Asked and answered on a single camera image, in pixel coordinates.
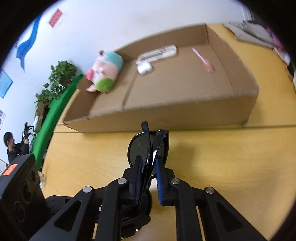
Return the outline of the black sunglasses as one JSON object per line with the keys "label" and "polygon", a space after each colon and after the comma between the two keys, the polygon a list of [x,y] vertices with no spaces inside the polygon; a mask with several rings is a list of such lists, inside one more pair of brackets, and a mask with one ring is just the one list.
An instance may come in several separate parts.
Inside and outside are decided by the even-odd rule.
{"label": "black sunglasses", "polygon": [[156,178],[156,159],[162,158],[163,164],[166,163],[170,132],[160,129],[158,131],[150,131],[147,121],[141,124],[142,132],[135,135],[129,143],[127,149],[127,159],[130,167],[135,165],[136,157],[142,157],[142,172],[147,167],[147,173],[151,179]]}

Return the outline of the white earbuds case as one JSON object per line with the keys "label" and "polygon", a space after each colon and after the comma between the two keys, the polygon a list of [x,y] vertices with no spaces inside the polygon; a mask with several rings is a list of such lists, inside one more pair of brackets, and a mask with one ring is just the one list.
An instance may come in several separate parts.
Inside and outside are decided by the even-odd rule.
{"label": "white earbuds case", "polygon": [[147,75],[153,71],[153,67],[149,62],[142,62],[138,64],[137,71],[140,75]]}

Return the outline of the pink pen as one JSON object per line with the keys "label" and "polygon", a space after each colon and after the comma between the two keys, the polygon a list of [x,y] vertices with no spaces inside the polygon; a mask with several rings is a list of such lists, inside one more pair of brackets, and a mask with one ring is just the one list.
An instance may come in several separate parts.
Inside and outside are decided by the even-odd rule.
{"label": "pink pen", "polygon": [[210,61],[208,59],[205,59],[195,48],[192,48],[192,51],[199,57],[199,59],[202,61],[204,67],[209,73],[214,72],[214,68]]}

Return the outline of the cream phone case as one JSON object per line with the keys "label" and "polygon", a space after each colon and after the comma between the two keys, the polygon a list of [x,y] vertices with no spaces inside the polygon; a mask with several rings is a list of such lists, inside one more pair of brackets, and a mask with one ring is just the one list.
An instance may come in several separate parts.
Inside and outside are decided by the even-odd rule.
{"label": "cream phone case", "polygon": [[136,65],[140,65],[145,62],[152,63],[158,60],[174,57],[177,55],[177,50],[178,49],[175,45],[168,45],[165,47],[154,49],[152,51],[140,54],[137,57],[135,63]]}

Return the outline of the green cloth backdrop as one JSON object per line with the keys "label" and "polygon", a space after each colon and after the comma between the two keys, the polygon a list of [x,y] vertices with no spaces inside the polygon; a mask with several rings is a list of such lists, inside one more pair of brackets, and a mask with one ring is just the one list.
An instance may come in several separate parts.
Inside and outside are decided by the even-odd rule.
{"label": "green cloth backdrop", "polygon": [[37,132],[37,136],[34,138],[33,146],[30,151],[30,153],[35,157],[38,170],[42,169],[44,154],[50,143],[58,120],[62,115],[68,101],[74,94],[77,84],[83,77],[83,74],[78,75],[67,87],[64,93],[58,99],[54,99],[49,105],[49,112],[47,113],[40,130]]}

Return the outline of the person in black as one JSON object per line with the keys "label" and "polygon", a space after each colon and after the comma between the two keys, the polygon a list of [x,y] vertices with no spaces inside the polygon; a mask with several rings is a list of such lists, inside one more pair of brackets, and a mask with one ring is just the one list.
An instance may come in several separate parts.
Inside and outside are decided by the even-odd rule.
{"label": "person in black", "polygon": [[4,134],[4,144],[7,147],[9,164],[12,164],[16,157],[29,154],[29,136],[31,135],[29,130],[33,129],[33,127],[34,126],[29,126],[27,121],[25,122],[22,140],[19,143],[15,143],[14,136],[11,132],[6,132]]}

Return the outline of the pink pig plush toy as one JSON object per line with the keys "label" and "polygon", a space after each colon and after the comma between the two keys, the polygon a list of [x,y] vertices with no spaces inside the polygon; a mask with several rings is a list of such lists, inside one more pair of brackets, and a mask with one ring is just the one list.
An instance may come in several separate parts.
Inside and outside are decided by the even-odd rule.
{"label": "pink pig plush toy", "polygon": [[86,91],[110,92],[123,68],[123,64],[123,58],[116,52],[100,50],[99,56],[86,74],[86,79],[92,82],[86,88]]}

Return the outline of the green potted plant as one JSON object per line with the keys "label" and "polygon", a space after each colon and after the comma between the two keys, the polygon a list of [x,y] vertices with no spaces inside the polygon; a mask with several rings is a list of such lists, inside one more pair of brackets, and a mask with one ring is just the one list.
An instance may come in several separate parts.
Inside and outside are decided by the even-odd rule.
{"label": "green potted plant", "polygon": [[43,85],[42,91],[35,95],[36,107],[41,104],[49,105],[52,101],[61,97],[77,74],[77,67],[67,60],[58,61],[56,66],[51,65],[51,74],[48,82]]}

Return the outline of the brown cardboard box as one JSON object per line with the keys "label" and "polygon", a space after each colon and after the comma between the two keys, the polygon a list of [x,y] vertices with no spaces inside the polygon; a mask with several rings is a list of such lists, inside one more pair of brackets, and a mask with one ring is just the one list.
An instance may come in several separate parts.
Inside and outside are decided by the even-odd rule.
{"label": "brown cardboard box", "polygon": [[[140,75],[135,63],[145,52],[168,45],[177,55],[150,63],[153,71]],[[195,48],[214,68],[209,73]],[[89,93],[81,79],[79,93],[63,124],[81,133],[185,130],[241,125],[255,106],[259,85],[230,45],[207,25],[178,28],[140,39],[116,50],[124,59],[109,93]]]}

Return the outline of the grey canvas bag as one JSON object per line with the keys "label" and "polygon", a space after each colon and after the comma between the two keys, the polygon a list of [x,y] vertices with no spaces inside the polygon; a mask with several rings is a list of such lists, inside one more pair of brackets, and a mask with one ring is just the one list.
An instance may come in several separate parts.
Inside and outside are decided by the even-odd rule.
{"label": "grey canvas bag", "polygon": [[227,22],[222,25],[230,30],[236,40],[274,48],[275,42],[269,32],[259,24],[249,22]]}

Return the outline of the blue wall poster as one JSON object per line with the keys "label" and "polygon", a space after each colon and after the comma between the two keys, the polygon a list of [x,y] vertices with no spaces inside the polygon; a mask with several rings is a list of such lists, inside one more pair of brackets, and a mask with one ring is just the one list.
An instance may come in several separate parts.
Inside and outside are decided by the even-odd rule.
{"label": "blue wall poster", "polygon": [[10,89],[11,85],[13,84],[13,81],[11,78],[7,75],[7,73],[1,69],[0,73],[0,97],[4,98],[8,90]]}

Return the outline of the blue wall decoration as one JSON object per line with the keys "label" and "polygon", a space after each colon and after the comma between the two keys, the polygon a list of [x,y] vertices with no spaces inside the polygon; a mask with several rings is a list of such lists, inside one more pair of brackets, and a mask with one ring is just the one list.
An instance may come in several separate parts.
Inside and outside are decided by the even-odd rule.
{"label": "blue wall decoration", "polygon": [[23,71],[25,71],[25,56],[30,51],[30,49],[32,48],[32,46],[35,43],[41,17],[42,17],[42,14],[39,14],[36,17],[29,39],[22,42],[17,48],[16,58],[20,60],[20,66],[23,69]]}

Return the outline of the red wall sign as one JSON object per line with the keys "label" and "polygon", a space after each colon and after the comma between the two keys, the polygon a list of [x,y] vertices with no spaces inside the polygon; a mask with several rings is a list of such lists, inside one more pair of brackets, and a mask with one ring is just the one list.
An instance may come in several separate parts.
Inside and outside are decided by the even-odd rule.
{"label": "red wall sign", "polygon": [[49,20],[49,25],[52,28],[55,28],[62,21],[63,17],[64,17],[63,12],[60,9],[56,9],[55,13],[53,13],[53,15]]}

